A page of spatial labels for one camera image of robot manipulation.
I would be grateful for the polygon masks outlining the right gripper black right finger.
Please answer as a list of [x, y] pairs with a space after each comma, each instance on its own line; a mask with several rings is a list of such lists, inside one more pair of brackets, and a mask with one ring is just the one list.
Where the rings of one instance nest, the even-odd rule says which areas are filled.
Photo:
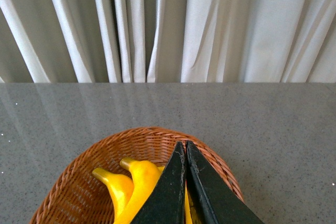
[[201, 223], [262, 223], [222, 180], [192, 141], [186, 142], [186, 182]]

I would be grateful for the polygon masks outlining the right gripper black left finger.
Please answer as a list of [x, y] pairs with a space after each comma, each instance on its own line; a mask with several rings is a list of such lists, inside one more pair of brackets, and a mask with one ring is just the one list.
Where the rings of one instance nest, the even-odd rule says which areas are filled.
[[186, 158], [177, 142], [157, 185], [131, 223], [184, 223]]

